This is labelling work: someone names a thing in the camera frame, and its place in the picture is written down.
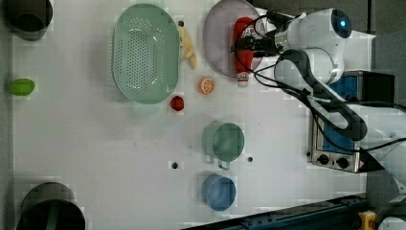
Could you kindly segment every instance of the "blue bowl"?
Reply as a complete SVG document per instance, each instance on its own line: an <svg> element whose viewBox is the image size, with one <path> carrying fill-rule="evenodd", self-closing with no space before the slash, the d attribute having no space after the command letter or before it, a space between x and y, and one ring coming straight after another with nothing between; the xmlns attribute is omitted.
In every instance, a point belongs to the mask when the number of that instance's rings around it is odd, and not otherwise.
<svg viewBox="0 0 406 230"><path fill-rule="evenodd" d="M215 211L224 211L236 199L236 185L230 178L211 174L202 186L203 200Z"/></svg>

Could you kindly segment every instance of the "green mug handle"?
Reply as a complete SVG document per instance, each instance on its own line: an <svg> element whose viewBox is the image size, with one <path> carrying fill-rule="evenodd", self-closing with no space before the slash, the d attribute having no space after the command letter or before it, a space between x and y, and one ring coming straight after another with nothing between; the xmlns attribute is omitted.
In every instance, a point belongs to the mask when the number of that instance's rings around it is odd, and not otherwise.
<svg viewBox="0 0 406 230"><path fill-rule="evenodd" d="M223 162L219 160L219 161L218 161L218 167L219 167L221 170L228 171L228 170L230 170L230 162L226 162L226 167L224 167L224 166L223 166Z"/></svg>

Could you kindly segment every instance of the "small red ball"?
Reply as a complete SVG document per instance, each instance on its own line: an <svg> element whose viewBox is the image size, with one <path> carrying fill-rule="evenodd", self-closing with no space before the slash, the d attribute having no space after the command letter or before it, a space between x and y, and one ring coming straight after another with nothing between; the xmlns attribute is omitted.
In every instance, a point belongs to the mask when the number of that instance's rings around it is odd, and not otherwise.
<svg viewBox="0 0 406 230"><path fill-rule="evenodd" d="M170 101L170 107L178 112L181 111L185 107L183 99L179 96L172 98Z"/></svg>

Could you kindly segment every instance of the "screw hole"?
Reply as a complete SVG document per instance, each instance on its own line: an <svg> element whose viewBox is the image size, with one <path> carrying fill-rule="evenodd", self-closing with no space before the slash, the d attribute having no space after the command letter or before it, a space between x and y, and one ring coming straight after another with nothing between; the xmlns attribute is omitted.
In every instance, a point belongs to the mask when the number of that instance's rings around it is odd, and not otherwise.
<svg viewBox="0 0 406 230"><path fill-rule="evenodd" d="M172 163L172 168L173 168L174 170L176 170L177 168L179 168L178 163L176 163L176 162Z"/></svg>

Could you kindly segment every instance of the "green plastic basket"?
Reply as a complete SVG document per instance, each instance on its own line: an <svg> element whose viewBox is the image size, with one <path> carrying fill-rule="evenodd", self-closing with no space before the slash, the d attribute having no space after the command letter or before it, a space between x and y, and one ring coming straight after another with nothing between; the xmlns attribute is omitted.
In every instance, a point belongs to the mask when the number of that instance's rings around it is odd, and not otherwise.
<svg viewBox="0 0 406 230"><path fill-rule="evenodd" d="M137 4L123 12L114 30L113 77L132 101L157 104L178 82L180 38L161 8Z"/></svg>

